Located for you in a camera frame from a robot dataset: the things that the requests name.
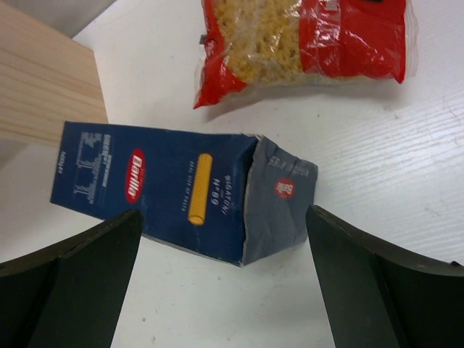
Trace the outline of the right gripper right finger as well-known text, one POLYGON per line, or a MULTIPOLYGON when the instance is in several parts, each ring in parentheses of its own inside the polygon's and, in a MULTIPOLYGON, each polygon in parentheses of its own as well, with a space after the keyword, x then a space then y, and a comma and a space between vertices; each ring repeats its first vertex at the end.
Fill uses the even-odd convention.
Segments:
POLYGON ((336 347, 463 346, 463 265, 411 252, 319 206, 306 223, 336 347))

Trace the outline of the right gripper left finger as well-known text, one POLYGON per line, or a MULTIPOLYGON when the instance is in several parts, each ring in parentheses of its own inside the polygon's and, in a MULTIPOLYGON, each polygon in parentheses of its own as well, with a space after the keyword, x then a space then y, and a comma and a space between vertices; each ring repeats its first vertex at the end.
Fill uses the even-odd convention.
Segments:
POLYGON ((110 347, 143 216, 128 210, 1 264, 2 347, 110 347))

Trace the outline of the red pasta bag front side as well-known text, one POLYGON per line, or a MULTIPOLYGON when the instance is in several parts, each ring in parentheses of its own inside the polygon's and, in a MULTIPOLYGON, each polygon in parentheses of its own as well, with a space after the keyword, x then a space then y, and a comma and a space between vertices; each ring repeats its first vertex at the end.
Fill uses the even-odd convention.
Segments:
POLYGON ((195 107, 270 87, 402 83, 418 64, 411 1, 204 1, 195 107))

